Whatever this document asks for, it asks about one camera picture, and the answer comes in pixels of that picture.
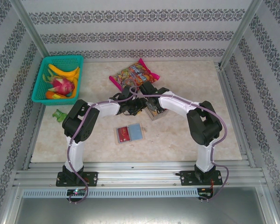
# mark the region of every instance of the fruit basket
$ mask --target fruit basket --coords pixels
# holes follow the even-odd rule
[[[81,85],[82,69],[84,58],[81,55],[64,55],[64,56],[49,56],[42,60],[41,67],[39,69],[36,83],[32,93],[32,101],[36,103],[42,103],[45,105],[72,105],[78,100],[79,89]],[[73,98],[69,99],[47,99],[46,92],[52,88],[52,84],[46,83],[42,75],[49,77],[48,72],[49,64],[52,64],[62,71],[73,71],[77,67],[80,68],[80,74],[77,85],[77,94]]]

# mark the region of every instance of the green toy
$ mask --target green toy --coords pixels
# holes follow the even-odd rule
[[[60,123],[62,122],[65,118],[66,118],[67,114],[66,113],[62,113],[60,110],[56,110],[53,114],[52,117],[56,117],[57,121]]]

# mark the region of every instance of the perforated metal strip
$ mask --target perforated metal strip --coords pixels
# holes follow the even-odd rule
[[[23,198],[65,198],[67,189],[26,189]],[[198,197],[197,188],[91,189],[88,198]]]

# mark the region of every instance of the snack bag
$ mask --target snack bag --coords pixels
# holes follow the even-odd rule
[[[146,67],[143,60],[140,60],[130,67],[121,70],[114,76],[109,76],[111,82],[113,82],[120,91],[125,87],[125,85],[133,86],[135,85],[132,80],[134,80],[137,86],[142,85],[145,81],[149,81],[154,83],[159,80],[160,76],[150,72],[150,70]]]

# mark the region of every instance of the small box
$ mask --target small box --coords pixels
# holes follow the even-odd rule
[[[152,121],[160,119],[160,118],[164,117],[168,113],[168,110],[165,110],[162,113],[157,113],[157,111],[152,111],[148,107],[146,107],[144,110],[149,115],[149,117],[150,117],[150,119]]]
[[[116,144],[144,139],[142,125],[139,123],[114,128],[114,136]]]

